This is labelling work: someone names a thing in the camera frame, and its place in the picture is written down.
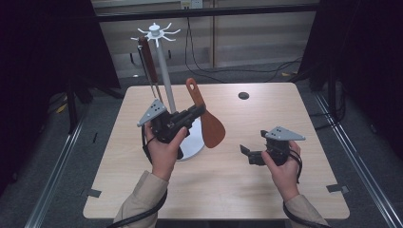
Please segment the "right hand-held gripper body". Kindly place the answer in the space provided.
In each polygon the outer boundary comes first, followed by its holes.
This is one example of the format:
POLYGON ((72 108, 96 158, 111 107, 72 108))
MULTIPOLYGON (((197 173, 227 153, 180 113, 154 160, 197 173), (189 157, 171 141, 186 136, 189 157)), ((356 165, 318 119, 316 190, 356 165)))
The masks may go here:
POLYGON ((265 138, 267 152, 277 166, 284 165, 290 157, 289 141, 305 140, 304 136, 282 126, 277 126, 267 132, 267 138, 265 138))

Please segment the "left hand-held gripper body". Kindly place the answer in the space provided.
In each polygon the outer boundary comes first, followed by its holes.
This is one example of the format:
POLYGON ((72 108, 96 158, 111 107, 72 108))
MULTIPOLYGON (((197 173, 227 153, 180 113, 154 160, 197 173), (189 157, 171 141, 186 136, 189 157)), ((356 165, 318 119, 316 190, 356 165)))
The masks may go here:
POLYGON ((151 123, 153 135, 161 143, 171 143, 183 127, 189 130, 193 122, 193 106, 181 112, 169 113, 166 106, 159 99, 155 99, 137 122, 137 126, 151 123))

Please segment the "wooden rice paddle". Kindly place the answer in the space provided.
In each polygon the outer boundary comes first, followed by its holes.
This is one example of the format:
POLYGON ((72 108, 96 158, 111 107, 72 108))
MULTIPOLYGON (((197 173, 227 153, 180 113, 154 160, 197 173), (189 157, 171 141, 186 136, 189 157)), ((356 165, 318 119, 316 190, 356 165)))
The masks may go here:
POLYGON ((221 121, 207 110, 196 80, 188 78, 186 80, 186 87, 195 106, 204 108, 204 112, 201 114, 201 134, 204 144, 208 148, 214 148, 223 141, 225 128, 221 121))

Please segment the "white utensil rack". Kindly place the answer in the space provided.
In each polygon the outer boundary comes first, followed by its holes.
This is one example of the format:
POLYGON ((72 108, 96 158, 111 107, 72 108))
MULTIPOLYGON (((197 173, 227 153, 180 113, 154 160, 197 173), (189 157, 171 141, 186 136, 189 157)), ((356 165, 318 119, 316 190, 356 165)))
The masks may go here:
MULTIPOLYGON (((174 96, 173 96, 173 90, 171 87, 170 83, 170 78, 169 74, 166 68, 166 61, 163 56, 163 48, 162 45, 160 44, 161 39, 165 39, 167 41, 173 42, 173 39, 169 39, 166 37, 166 34, 176 34, 179 31, 168 31, 170 28, 170 25, 168 25, 166 28, 160 28, 159 25, 156 23, 153 23, 148 31, 141 30, 139 28, 139 32, 144 34, 144 37, 147 39, 147 41, 153 41, 155 43, 155 47, 157 50, 157 54, 159 57, 159 63, 160 63, 160 68, 162 71, 163 75, 163 84, 165 88, 165 93, 166 93, 166 99, 168 105, 165 105, 167 108, 167 111, 169 113, 174 113, 178 111, 176 109, 175 101, 174 101, 174 96)), ((143 146, 144 149, 147 151, 146 148, 146 139, 145 139, 145 133, 144 133, 144 126, 138 126, 142 129, 142 139, 143 139, 143 146)), ((187 135, 183 142, 181 143, 178 151, 178 161, 185 161, 189 160, 190 158, 194 157, 197 153, 199 153, 204 147, 204 141, 202 139, 202 124, 201 124, 201 118, 196 119, 192 123, 192 127, 187 130, 187 135)), ((150 158, 149 152, 146 152, 146 155, 148 158, 150 158)))

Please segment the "large steel spoon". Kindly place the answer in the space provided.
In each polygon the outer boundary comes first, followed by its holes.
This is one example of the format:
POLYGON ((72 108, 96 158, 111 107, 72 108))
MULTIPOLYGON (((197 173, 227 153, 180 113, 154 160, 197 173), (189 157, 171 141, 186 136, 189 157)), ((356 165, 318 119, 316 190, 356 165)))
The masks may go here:
POLYGON ((143 65, 143 68, 144 68, 144 75, 145 75, 145 77, 147 78, 147 81, 148 81, 149 84, 150 84, 152 93, 153 93, 153 95, 154 95, 154 97, 155 97, 156 99, 160 100, 160 101, 163 103, 162 96, 161 96, 161 93, 160 93, 160 91, 159 91, 158 86, 157 86, 156 84, 154 84, 154 83, 152 82, 152 80, 151 80, 151 75, 150 75, 150 73, 149 73, 149 71, 148 71, 148 67, 147 67, 147 64, 146 64, 146 60, 145 60, 145 58, 144 58, 143 46, 137 46, 137 50, 139 51, 139 56, 140 56, 140 59, 141 59, 141 61, 142 61, 142 65, 143 65))

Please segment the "wooden-handled steel ladle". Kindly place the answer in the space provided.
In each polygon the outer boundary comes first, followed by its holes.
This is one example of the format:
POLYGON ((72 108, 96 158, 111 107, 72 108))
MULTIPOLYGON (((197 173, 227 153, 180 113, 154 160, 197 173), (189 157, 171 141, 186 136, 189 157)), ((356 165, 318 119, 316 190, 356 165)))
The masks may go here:
POLYGON ((152 80, 152 82, 154 84, 156 84, 158 86, 158 82, 159 82, 158 75, 157 75, 157 72, 156 72, 156 68, 155 68, 155 65, 154 65, 154 61, 153 61, 153 58, 152 58, 152 54, 151 54, 151 51, 150 51, 148 41, 144 36, 139 38, 138 46, 143 46, 144 58, 146 60, 148 71, 149 71, 149 73, 151 75, 151 80, 152 80))

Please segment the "person's right hand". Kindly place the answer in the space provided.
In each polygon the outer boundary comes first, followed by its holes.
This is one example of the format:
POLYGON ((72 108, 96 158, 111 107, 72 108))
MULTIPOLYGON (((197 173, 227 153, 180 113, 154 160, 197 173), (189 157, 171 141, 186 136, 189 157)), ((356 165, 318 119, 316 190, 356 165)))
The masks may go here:
POLYGON ((277 166, 266 151, 261 156, 271 172, 273 182, 284 202, 299 195, 297 189, 297 172, 299 165, 293 158, 288 158, 284 165, 277 166))

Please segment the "person's left hand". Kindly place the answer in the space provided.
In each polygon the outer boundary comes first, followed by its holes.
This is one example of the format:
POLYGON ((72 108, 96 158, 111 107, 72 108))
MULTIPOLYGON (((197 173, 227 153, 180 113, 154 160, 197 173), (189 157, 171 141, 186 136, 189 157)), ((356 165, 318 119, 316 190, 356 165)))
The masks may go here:
POLYGON ((144 126, 144 133, 152 160, 152 174, 164 181, 169 181, 178 158, 179 147, 187 135, 187 129, 181 128, 170 143, 155 139, 150 124, 144 126))

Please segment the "black stand leg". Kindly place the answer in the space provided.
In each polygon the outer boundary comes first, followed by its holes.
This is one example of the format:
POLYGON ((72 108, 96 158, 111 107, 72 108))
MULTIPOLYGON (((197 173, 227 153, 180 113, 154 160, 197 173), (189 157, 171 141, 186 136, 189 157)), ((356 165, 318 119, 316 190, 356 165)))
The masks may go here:
POLYGON ((72 134, 78 124, 78 116, 75 103, 75 93, 73 88, 73 83, 71 81, 67 82, 66 87, 67 95, 67 106, 68 106, 68 116, 69 116, 69 134, 72 134))

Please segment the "black horizontal bar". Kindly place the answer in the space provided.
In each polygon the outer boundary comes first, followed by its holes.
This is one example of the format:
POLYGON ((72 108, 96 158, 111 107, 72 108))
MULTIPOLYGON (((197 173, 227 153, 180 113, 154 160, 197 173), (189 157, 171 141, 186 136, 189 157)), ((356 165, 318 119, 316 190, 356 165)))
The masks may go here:
POLYGON ((237 7, 237 8, 214 8, 214 9, 175 9, 164 11, 130 12, 130 13, 107 13, 94 16, 96 22, 120 22, 134 20, 191 18, 209 16, 227 16, 244 14, 264 13, 288 13, 316 11, 319 3, 298 5, 275 5, 261 7, 237 7))

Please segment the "black curtain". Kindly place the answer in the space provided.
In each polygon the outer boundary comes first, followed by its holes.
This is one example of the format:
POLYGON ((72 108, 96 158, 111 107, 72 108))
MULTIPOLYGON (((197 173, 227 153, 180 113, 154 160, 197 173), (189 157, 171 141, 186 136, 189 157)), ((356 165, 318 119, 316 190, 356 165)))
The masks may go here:
POLYGON ((91 0, 0 0, 0 195, 29 156, 50 98, 120 86, 91 0))
POLYGON ((403 0, 319 0, 298 72, 336 76, 403 160, 403 0))

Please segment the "metal floor rail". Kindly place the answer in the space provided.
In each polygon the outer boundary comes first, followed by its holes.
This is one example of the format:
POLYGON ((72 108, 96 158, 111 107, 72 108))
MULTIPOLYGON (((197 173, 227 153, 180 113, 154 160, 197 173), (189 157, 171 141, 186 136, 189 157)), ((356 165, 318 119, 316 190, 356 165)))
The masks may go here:
POLYGON ((327 122, 330 124, 330 127, 334 131, 338 141, 341 143, 344 152, 355 168, 356 173, 363 182, 366 190, 371 196, 378 211, 386 221, 388 227, 403 228, 403 219, 397 214, 397 211, 393 207, 388 197, 385 195, 384 191, 378 185, 373 174, 368 169, 368 166, 361 159, 359 153, 357 152, 348 134, 344 130, 342 124, 330 114, 330 105, 325 100, 324 96, 316 93, 315 98, 321 111, 326 117, 327 122))
POLYGON ((45 185, 40 198, 35 203, 35 206, 29 216, 28 221, 24 228, 41 228, 43 221, 46 217, 47 211, 54 197, 57 185, 62 177, 66 168, 70 154, 80 136, 83 128, 83 122, 86 119, 88 112, 88 105, 85 105, 82 110, 81 117, 78 123, 73 127, 72 131, 67 135, 66 142, 63 149, 60 151, 57 162, 55 163, 52 172, 49 176, 47 184, 45 185))

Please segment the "white wall socket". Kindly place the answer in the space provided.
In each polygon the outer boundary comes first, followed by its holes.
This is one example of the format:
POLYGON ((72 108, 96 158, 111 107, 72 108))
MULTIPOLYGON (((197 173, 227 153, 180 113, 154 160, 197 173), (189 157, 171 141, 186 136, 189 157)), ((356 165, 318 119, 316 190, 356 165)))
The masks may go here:
POLYGON ((197 10, 203 8, 202 0, 181 0, 181 8, 183 10, 197 10))

